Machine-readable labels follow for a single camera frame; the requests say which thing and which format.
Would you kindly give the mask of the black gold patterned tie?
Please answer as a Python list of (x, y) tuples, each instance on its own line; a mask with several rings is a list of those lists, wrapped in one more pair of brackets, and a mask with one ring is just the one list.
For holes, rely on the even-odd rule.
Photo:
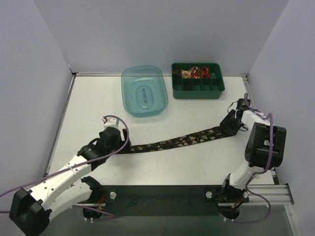
[(238, 129), (227, 129), (221, 126), (216, 126), (156, 143), (133, 146), (129, 144), (120, 152), (120, 154), (146, 153), (153, 151), (168, 150), (173, 148), (187, 147), (199, 143), (235, 136), (237, 132)]

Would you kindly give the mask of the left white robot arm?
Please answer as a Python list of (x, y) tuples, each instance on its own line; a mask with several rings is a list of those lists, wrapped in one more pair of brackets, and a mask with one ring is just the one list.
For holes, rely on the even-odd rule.
[(122, 151), (128, 143), (127, 128), (119, 131), (118, 128), (107, 127), (99, 133), (99, 137), (83, 146), (68, 165), (44, 177), (29, 190), (18, 188), (13, 195), (10, 220), (25, 235), (40, 235), (49, 225), (53, 214), (61, 208), (52, 206), (53, 201), (69, 192), (72, 184), (104, 164), (110, 156)]

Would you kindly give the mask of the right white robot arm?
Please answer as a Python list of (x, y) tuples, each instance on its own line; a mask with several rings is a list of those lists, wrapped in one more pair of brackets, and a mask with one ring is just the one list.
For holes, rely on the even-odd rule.
[(240, 98), (236, 109), (229, 111), (220, 123), (226, 137), (236, 135), (241, 128), (251, 132), (245, 148), (245, 161), (223, 182), (224, 196), (242, 195), (253, 179), (279, 167), (283, 161), (286, 129), (275, 126), (272, 114), (265, 116), (250, 107), (250, 103), (249, 99)]

